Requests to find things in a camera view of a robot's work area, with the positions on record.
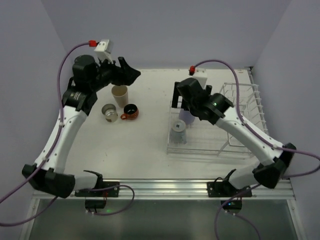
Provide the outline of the lavender plastic cup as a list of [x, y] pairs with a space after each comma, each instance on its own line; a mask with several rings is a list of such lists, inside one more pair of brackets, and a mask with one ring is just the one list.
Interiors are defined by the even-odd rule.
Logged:
[[190, 125], [195, 121], [195, 117], [188, 111], [181, 109], [178, 118], [185, 122], [186, 125]]

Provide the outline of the beige plastic cup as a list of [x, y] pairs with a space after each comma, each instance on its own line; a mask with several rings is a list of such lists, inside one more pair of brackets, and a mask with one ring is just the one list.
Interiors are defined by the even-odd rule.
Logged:
[[128, 88], [126, 85], [114, 85], [111, 93], [120, 108], [124, 108], [129, 103]]

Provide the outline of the orange ceramic mug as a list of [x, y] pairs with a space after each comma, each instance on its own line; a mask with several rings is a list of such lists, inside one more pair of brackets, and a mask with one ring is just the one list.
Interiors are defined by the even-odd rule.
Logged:
[[122, 120], [135, 120], [138, 116], [138, 107], [135, 104], [130, 103], [123, 108], [123, 114], [120, 116], [120, 118]]

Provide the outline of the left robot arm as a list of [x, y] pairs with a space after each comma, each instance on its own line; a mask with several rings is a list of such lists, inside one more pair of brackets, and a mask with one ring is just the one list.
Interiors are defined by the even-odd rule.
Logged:
[[22, 168], [22, 175], [35, 190], [65, 199], [73, 191], [93, 189], [102, 181], [95, 173], [66, 174], [65, 166], [77, 133], [98, 100], [97, 92], [109, 84], [130, 86], [141, 75], [124, 57], [118, 61], [119, 66], [108, 60], [97, 63], [91, 55], [74, 60], [73, 76], [61, 96], [62, 109], [52, 133], [34, 163]]

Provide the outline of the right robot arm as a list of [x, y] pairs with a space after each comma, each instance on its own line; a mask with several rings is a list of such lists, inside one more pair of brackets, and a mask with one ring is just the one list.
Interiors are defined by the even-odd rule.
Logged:
[[270, 138], [239, 114], [227, 97], [212, 94], [211, 86], [202, 88], [193, 77], [176, 82], [174, 90], [194, 117], [231, 134], [257, 158], [252, 165], [231, 170], [221, 182], [213, 185], [215, 191], [229, 197], [251, 185], [276, 187], [294, 156], [296, 147], [292, 143], [282, 144]]

